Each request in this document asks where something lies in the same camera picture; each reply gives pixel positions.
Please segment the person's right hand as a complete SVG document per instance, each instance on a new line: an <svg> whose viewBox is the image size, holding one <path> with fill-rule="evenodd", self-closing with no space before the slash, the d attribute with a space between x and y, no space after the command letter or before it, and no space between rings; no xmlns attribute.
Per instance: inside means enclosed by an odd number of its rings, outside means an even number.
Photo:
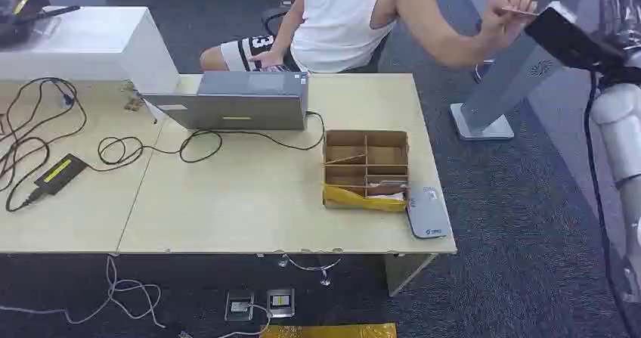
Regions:
<svg viewBox="0 0 641 338"><path fill-rule="evenodd" d="M260 68L269 68L283 64L283 52L279 50L264 51L248 59L254 63L260 64Z"/></svg>

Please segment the person's left hand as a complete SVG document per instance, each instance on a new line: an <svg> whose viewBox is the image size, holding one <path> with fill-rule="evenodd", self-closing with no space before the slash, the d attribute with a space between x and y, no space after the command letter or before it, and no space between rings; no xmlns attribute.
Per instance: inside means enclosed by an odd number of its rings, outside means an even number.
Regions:
<svg viewBox="0 0 641 338"><path fill-rule="evenodd" d="M535 0L490 0L479 35L496 47L511 44L537 12Z"/></svg>

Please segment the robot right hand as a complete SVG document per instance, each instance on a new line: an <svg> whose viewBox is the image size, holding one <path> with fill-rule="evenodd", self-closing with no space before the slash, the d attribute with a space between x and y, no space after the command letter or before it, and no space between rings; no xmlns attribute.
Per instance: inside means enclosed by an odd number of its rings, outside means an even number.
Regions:
<svg viewBox="0 0 641 338"><path fill-rule="evenodd" d="M566 67L607 73L626 64L623 50L586 33L575 21L572 11L554 1L525 27L525 33Z"/></svg>

